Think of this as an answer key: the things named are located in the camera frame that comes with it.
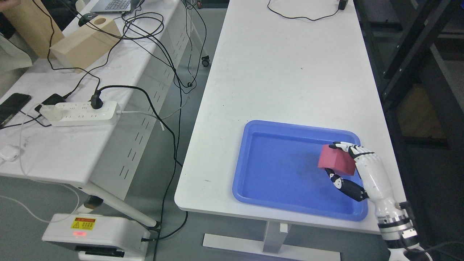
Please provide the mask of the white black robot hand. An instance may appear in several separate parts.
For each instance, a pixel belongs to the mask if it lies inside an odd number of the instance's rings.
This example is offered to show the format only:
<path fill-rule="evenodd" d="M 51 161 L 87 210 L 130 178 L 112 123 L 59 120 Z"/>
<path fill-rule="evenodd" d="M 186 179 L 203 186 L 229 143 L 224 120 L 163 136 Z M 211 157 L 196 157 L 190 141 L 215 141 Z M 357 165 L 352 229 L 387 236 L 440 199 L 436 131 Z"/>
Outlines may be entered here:
<path fill-rule="evenodd" d="M 333 169 L 327 167 L 326 173 L 338 190 L 355 200 L 370 200 L 376 207 L 375 215 L 380 223 L 404 218 L 404 213 L 397 208 L 397 201 L 393 196 L 392 185 L 383 162 L 375 152 L 349 142 L 333 142 L 328 147 L 331 151 L 339 150 L 350 156 L 364 185 L 361 188 L 353 182 L 345 182 Z"/>

